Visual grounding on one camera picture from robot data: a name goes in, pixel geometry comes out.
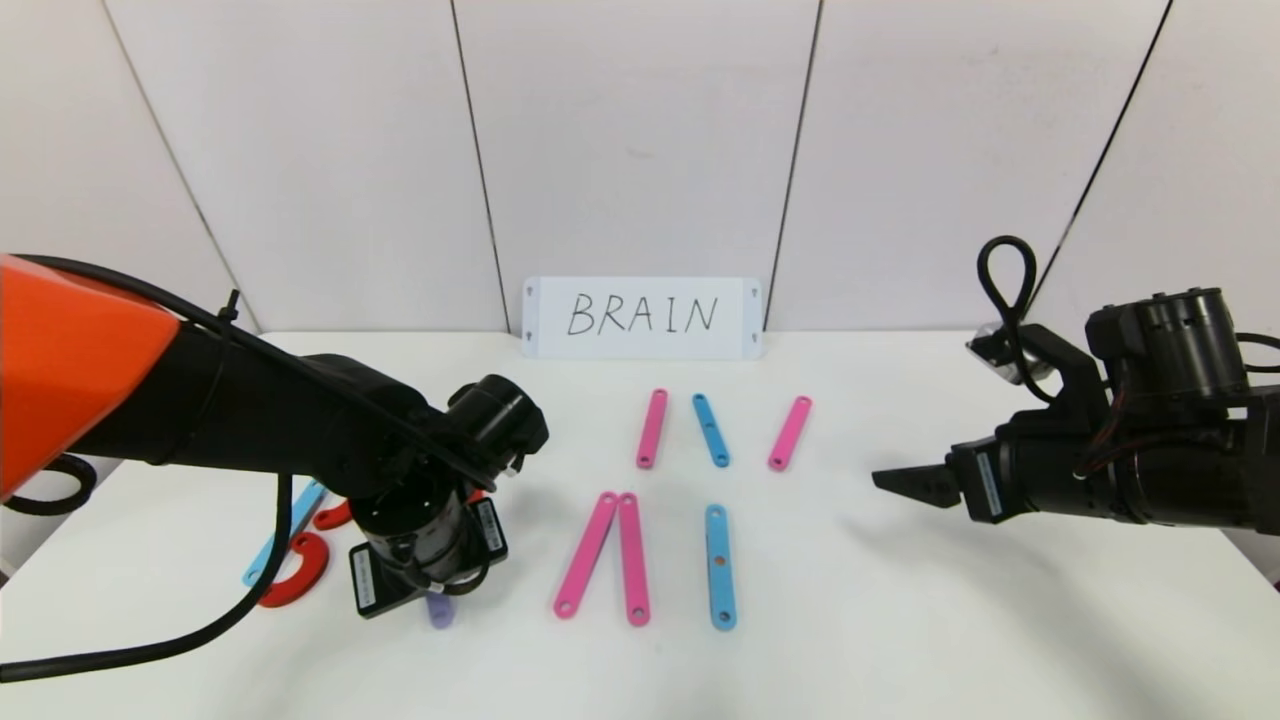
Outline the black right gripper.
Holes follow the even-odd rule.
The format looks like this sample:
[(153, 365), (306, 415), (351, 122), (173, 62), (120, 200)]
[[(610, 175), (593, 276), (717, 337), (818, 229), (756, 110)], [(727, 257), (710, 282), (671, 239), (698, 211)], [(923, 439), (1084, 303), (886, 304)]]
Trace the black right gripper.
[(1116, 519), (1114, 483), (1096, 473), (1076, 478), (1083, 439), (1032, 434), (1014, 425), (955, 445), (946, 465), (873, 471), (876, 488), (937, 509), (960, 505), (974, 521), (1000, 524), (1029, 512)]

